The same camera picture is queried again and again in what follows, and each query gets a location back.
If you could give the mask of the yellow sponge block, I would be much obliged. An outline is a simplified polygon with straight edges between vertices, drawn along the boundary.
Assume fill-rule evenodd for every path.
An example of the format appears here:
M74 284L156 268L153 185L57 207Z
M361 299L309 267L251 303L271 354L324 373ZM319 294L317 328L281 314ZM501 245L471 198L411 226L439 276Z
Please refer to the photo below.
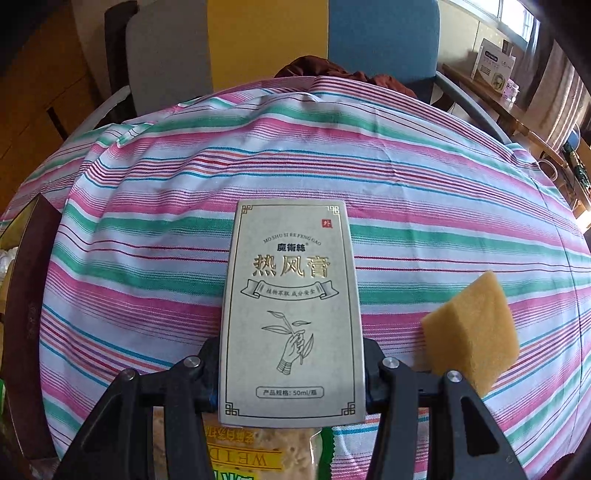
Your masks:
M491 271L424 317L422 328L431 371L459 371L482 397L519 356L512 312Z

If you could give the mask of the beige medicine box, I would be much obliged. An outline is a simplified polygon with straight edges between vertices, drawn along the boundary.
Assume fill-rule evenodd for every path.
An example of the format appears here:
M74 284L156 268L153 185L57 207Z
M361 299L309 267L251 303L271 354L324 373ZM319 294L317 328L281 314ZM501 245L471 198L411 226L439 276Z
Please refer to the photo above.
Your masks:
M238 203L219 343L222 424L311 428L365 419L361 308L344 202Z

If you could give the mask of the green-edged cracker packet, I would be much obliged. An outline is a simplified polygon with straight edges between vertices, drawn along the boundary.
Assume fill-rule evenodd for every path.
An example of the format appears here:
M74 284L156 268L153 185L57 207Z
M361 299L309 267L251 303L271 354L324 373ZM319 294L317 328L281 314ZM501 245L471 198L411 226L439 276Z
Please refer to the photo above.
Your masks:
M204 414L204 432L215 479L317 479L322 431L224 426Z

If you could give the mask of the striped pink green bedsheet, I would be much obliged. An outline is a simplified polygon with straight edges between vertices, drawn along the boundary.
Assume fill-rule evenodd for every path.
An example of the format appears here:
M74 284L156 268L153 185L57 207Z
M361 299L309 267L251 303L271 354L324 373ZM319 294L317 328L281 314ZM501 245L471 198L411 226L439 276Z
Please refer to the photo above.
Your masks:
M41 388L64 453L115 373L197 352L221 323L238 201L339 199L363 332L426 362L421 320L485 271L520 342L485 401L527 476L590 426L590 252L530 153L419 100L331 77L267 80L75 137L21 184L61 215L41 314Z

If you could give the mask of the gold maroon storage box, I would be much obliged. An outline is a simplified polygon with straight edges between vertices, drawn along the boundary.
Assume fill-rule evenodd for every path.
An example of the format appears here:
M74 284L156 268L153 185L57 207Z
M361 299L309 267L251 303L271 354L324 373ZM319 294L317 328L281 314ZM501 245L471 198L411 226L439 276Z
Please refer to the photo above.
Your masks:
M49 259L61 213L36 195L1 234L1 248L16 256L1 301L4 325L1 379L17 448L26 460L56 455L40 383L39 333Z

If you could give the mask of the wooden side table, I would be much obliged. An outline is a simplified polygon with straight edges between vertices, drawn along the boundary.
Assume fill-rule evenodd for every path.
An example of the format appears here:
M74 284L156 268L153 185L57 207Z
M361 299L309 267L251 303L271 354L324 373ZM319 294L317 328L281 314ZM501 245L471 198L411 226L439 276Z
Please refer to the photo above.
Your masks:
M514 103L484 84L473 80L460 70L443 64L442 73L470 94L474 94L483 108L497 114L496 123L512 139L524 141L530 153L541 162L542 171L553 181L575 213L590 211L590 197L575 177L570 164L524 122L525 113Z

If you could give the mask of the dark red cloth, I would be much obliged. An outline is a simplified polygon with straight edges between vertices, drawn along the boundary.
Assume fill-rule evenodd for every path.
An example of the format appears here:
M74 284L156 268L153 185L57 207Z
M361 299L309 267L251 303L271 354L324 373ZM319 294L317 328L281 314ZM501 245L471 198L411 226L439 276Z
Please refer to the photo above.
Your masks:
M335 64L329 59L314 55L298 57L293 62L290 62L290 64L283 66L283 68L281 68L280 71L274 75L276 78L304 76L329 76L356 80L397 91L412 98L417 97L416 93L412 89L408 88L391 75L377 74L375 76L368 76L362 71L349 72L345 68L342 68L342 66Z

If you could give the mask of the white product box on table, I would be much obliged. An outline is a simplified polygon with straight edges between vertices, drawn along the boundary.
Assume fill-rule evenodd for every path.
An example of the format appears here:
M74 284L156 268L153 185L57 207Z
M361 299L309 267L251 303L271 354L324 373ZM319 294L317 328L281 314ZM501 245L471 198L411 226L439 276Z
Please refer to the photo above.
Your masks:
M502 94L510 80L515 62L515 56L506 54L497 44L483 38L471 78Z

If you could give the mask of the grey yellow blue chair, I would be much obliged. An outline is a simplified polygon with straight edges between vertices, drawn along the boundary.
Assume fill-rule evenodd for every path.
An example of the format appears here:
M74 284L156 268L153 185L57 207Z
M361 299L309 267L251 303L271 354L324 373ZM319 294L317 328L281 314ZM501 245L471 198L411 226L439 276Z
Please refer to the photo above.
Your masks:
M108 114L131 119L190 98L273 77L298 57L388 74L429 103L439 87L500 142L510 139L437 69L435 1L125 1L104 14Z

